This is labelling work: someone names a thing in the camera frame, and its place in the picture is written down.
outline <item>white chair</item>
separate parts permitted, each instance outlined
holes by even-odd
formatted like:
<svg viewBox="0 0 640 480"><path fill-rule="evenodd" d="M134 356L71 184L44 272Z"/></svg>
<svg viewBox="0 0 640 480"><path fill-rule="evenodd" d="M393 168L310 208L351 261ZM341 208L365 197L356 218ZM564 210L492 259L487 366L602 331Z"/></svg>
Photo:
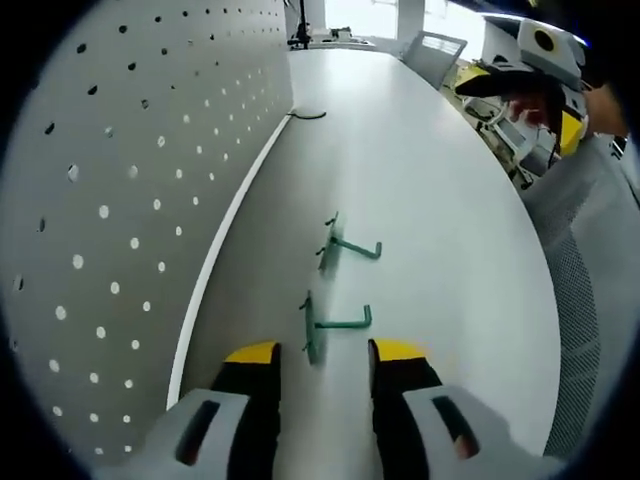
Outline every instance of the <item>white chair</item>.
<svg viewBox="0 0 640 480"><path fill-rule="evenodd" d="M435 89L440 89L466 46L467 41L460 38L420 32L403 54L402 61Z"/></svg>

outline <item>white pegboard wall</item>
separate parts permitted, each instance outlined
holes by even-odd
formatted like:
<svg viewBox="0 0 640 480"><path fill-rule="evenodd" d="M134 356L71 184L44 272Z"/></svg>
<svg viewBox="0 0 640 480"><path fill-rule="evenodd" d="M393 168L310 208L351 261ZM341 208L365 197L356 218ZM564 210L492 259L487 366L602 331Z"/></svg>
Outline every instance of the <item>white pegboard wall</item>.
<svg viewBox="0 0 640 480"><path fill-rule="evenodd" d="M202 262L292 104L284 30L280 0L103 1L22 107L0 179L6 327L89 465L164 411Z"/></svg>

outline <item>pegboard hole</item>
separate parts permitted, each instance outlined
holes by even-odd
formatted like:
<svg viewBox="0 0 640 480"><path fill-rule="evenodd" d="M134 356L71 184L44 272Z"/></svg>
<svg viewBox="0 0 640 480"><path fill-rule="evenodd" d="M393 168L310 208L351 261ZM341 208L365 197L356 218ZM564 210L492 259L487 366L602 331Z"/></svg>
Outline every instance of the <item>pegboard hole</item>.
<svg viewBox="0 0 640 480"><path fill-rule="evenodd" d="M69 165L69 168L67 169L67 178L69 179L69 181L71 183L77 182L79 175L80 175L80 168L75 164Z"/></svg>
<svg viewBox="0 0 640 480"><path fill-rule="evenodd" d="M13 291L15 293L21 292L24 289L24 278L22 275L16 275L16 278L13 279Z"/></svg>
<svg viewBox="0 0 640 480"><path fill-rule="evenodd" d="M84 258L82 255L75 254L71 259L71 263L73 264L73 268L80 270L84 266Z"/></svg>
<svg viewBox="0 0 640 480"><path fill-rule="evenodd" d="M65 318L67 318L67 309L62 305L58 305L56 307L56 318L58 320L64 320Z"/></svg>

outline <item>white wall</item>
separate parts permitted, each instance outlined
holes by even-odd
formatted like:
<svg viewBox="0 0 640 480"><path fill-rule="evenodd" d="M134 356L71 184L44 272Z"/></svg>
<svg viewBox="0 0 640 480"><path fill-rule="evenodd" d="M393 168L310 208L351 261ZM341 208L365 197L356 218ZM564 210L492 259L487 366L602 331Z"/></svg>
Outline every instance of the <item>white wall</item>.
<svg viewBox="0 0 640 480"><path fill-rule="evenodd" d="M422 31L425 0L398 0L398 41L411 42Z"/></svg>
<svg viewBox="0 0 640 480"><path fill-rule="evenodd" d="M509 61L520 60L518 42L504 30L487 22L484 30L482 60L491 63L496 55L502 55Z"/></svg>

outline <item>mesh panel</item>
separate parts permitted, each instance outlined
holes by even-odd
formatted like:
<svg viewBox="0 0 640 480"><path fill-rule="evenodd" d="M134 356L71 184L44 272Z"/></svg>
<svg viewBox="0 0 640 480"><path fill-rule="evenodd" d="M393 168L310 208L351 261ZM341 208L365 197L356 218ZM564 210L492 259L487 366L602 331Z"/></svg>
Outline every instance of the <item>mesh panel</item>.
<svg viewBox="0 0 640 480"><path fill-rule="evenodd" d="M600 340L589 272L570 230L544 248L558 304L562 352L558 403L545 455L567 458L582 437L591 406Z"/></svg>

